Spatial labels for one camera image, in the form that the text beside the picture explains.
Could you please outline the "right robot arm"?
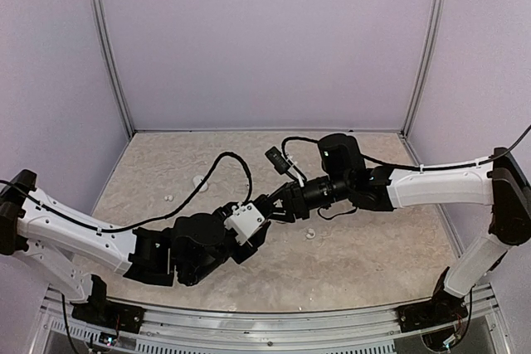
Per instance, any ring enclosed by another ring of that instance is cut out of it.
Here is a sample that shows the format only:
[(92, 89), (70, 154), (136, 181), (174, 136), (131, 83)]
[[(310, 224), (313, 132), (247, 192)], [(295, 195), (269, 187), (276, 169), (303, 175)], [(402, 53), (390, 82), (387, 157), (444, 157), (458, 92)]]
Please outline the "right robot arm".
[(306, 219), (313, 209), (342, 200), (366, 211), (451, 203), (490, 207), (488, 230), (441, 275), (427, 301), (424, 315), (431, 323), (443, 323), (484, 274), (530, 239), (530, 184), (507, 148), (461, 164), (413, 167), (378, 161), (368, 168), (368, 157), (353, 136), (334, 133), (316, 145), (323, 177), (286, 183), (255, 200), (260, 237), (272, 220)]

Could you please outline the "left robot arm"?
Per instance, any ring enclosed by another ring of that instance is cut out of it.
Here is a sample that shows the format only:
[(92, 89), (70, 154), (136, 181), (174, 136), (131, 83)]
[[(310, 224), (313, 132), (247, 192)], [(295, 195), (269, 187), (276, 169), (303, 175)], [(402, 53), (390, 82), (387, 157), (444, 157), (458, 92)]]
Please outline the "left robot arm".
[(251, 202), (181, 216), (163, 230), (112, 226), (56, 202), (35, 181), (24, 170), (1, 183), (1, 253), (36, 270), (100, 325), (116, 307), (101, 278), (78, 269), (71, 254), (142, 284), (190, 287), (229, 259), (250, 258), (270, 226)]

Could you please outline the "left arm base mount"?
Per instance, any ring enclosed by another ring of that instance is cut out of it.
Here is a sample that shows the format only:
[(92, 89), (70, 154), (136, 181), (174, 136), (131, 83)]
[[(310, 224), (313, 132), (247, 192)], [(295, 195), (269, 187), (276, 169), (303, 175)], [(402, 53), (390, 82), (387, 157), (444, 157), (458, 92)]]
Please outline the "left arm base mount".
[(145, 309), (131, 304), (107, 299), (107, 285), (101, 277), (90, 276), (92, 290), (85, 303), (74, 304), (72, 317), (116, 332), (138, 334), (144, 320)]

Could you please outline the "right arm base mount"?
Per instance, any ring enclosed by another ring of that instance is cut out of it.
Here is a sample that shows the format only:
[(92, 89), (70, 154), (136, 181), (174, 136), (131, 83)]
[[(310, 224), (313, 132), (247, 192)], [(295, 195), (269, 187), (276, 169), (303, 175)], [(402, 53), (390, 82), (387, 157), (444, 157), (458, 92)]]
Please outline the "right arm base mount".
[(440, 275), (429, 299), (396, 308), (401, 332), (435, 327), (468, 317), (464, 297), (453, 296), (444, 290), (444, 281), (449, 269), (447, 267)]

